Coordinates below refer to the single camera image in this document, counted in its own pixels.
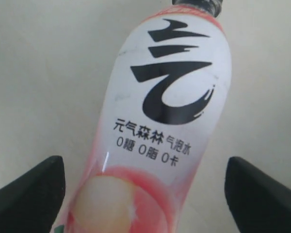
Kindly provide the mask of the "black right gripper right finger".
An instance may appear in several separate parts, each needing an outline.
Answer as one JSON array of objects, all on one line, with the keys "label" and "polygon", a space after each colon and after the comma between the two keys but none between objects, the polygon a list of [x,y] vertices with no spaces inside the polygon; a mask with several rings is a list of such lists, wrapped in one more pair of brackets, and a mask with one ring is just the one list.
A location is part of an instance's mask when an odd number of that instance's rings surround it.
[{"label": "black right gripper right finger", "polygon": [[291,189],[237,156],[226,167],[224,192],[241,233],[291,233]]}]

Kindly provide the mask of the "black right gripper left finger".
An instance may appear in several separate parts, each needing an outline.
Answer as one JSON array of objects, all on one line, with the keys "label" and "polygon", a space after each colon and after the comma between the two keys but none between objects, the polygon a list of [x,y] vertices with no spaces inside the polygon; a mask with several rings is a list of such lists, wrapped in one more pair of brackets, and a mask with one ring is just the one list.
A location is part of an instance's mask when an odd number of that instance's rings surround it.
[{"label": "black right gripper left finger", "polygon": [[0,189],[0,233],[49,233],[65,197],[61,156],[51,156]]}]

